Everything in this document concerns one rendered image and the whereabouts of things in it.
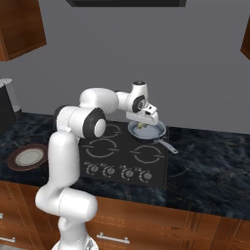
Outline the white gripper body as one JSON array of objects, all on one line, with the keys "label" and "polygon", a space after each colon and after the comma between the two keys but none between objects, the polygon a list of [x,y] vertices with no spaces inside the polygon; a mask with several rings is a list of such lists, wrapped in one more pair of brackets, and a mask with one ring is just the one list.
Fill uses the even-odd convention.
[{"label": "white gripper body", "polygon": [[133,120],[139,123],[145,123],[148,125],[157,125],[159,122],[157,112],[155,112],[153,115],[126,112],[126,118],[129,120]]}]

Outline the dark frying pan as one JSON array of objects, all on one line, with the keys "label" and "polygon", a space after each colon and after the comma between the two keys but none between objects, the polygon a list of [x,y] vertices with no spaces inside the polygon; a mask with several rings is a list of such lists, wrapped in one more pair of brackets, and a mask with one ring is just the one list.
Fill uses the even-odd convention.
[{"label": "dark frying pan", "polygon": [[146,126],[142,129],[139,129],[137,126],[138,122],[136,121],[131,121],[128,124],[128,132],[135,140],[142,143],[162,144],[172,153],[178,153],[173,146],[163,140],[163,137],[166,135],[167,128],[161,121],[159,121],[157,125],[146,124]]}]

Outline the dark extractor hood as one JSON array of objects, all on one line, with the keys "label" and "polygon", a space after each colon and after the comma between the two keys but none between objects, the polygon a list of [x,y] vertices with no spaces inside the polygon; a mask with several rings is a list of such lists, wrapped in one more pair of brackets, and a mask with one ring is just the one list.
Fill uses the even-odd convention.
[{"label": "dark extractor hood", "polygon": [[187,0],[65,0],[71,7],[185,7]]}]

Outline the black hob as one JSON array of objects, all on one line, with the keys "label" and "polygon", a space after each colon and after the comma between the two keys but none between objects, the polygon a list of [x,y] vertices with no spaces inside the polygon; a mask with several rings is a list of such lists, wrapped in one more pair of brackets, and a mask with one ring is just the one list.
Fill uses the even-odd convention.
[{"label": "black hob", "polygon": [[[168,149],[162,144],[143,144],[136,141],[127,127],[125,122],[108,121],[101,138],[79,141],[81,176],[128,185],[165,188]],[[95,174],[89,173],[88,167],[91,164],[99,167]],[[108,166],[112,166],[115,172],[107,177],[104,175],[104,168]],[[121,177],[124,169],[134,172],[129,180]],[[143,183],[139,178],[143,171],[149,171],[152,175],[147,183]]]}]

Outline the wooden wall cupboard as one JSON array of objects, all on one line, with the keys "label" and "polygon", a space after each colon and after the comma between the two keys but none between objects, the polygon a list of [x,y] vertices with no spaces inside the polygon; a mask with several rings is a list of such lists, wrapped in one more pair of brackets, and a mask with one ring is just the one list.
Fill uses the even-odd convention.
[{"label": "wooden wall cupboard", "polygon": [[0,62],[46,44],[38,0],[0,0]]},{"label": "wooden wall cupboard", "polygon": [[241,53],[250,61],[250,29],[247,28],[242,41]]}]

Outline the black coffee machine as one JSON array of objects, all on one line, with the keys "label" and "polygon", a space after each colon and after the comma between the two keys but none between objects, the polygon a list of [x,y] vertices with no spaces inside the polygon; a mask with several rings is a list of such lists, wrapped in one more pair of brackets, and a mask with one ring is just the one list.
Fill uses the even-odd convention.
[{"label": "black coffee machine", "polygon": [[11,78],[0,79],[0,135],[7,132],[21,117],[21,107],[12,104],[7,90],[7,85],[11,82]]}]

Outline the brown rimmed white plate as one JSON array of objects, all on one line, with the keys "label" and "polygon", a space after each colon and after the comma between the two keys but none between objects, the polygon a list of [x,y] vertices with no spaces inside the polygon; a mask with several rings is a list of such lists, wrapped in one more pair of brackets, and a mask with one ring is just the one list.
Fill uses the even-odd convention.
[{"label": "brown rimmed white plate", "polygon": [[30,171],[46,163],[47,154],[48,148],[42,144],[20,146],[9,155],[7,164],[14,171]]}]

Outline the wooden drawer front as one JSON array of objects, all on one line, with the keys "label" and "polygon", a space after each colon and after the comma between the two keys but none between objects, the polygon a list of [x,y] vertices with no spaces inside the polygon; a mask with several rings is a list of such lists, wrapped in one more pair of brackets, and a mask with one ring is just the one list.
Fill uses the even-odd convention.
[{"label": "wooden drawer front", "polygon": [[[99,208],[87,230],[100,250],[210,250],[221,218],[190,211],[97,197]],[[97,234],[128,237],[130,244]]]},{"label": "wooden drawer front", "polygon": [[0,228],[0,237],[16,239],[15,243],[2,241],[0,243],[25,250],[44,250],[43,244],[36,231],[28,228]]},{"label": "wooden drawer front", "polygon": [[33,229],[33,208],[34,198],[27,198],[19,184],[0,181],[0,213],[4,215],[1,226]]}]

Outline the wooden cupboard door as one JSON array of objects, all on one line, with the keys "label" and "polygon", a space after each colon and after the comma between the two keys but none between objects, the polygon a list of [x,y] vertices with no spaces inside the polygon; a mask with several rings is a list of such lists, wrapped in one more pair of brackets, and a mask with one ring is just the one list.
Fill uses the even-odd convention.
[{"label": "wooden cupboard door", "polygon": [[250,221],[222,218],[210,250],[250,250]]}]

